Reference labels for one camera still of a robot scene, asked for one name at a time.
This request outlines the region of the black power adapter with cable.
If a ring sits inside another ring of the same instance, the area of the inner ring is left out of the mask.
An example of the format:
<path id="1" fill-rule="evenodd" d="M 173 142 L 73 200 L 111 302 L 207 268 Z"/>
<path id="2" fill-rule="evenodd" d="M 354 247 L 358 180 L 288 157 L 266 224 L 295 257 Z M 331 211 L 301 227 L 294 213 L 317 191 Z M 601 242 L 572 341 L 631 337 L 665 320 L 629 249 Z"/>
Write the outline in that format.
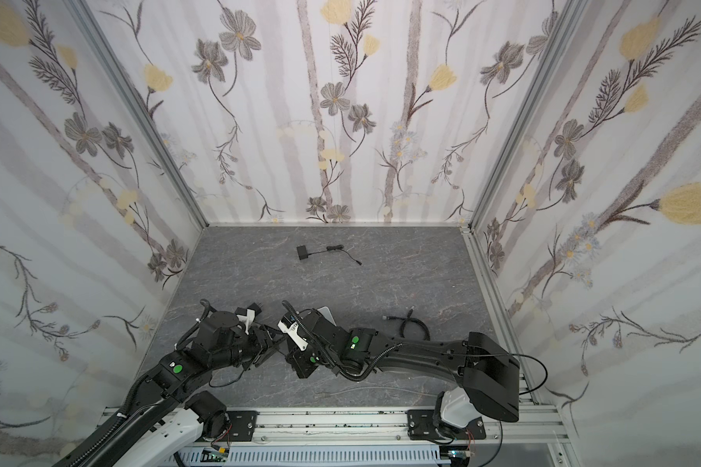
<path id="1" fill-rule="evenodd" d="M 261 305 L 257 303 L 252 303 L 248 305 L 247 307 L 238 307 L 235 311 L 235 315 L 239 317 L 239 319 L 247 320 L 248 318 L 250 319 L 255 319 L 257 316 L 259 316 L 262 313 L 262 307 Z"/>

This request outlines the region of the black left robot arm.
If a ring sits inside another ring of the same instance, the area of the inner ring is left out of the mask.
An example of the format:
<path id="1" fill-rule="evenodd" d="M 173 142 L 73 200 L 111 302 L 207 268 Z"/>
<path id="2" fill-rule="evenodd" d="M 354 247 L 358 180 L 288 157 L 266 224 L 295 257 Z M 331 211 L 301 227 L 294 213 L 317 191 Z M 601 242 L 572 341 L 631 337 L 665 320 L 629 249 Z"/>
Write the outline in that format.
<path id="1" fill-rule="evenodd" d="M 203 313 L 178 340 L 173 352 L 143 373 L 116 412 L 58 466 L 112 466 L 149 430 L 194 393 L 210 383 L 216 370 L 259 365 L 277 351 L 280 329 L 248 323 L 262 309 L 217 311 L 202 299 Z"/>

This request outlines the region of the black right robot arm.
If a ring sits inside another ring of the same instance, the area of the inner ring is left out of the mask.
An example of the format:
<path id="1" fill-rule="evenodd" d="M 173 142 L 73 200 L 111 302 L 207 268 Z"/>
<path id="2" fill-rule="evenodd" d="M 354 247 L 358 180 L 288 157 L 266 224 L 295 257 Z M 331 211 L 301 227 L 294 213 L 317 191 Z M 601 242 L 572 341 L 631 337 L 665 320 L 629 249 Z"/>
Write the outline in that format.
<path id="1" fill-rule="evenodd" d="M 459 396 L 441 398 L 438 419 L 444 425 L 464 428 L 479 416 L 519 420 L 520 363 L 482 333 L 452 342 L 414 341 L 371 328 L 347 331 L 318 309 L 301 314 L 284 305 L 278 328 L 287 336 L 286 360 L 300 379 L 319 367 L 355 383 L 376 371 L 409 372 L 457 385 Z"/>

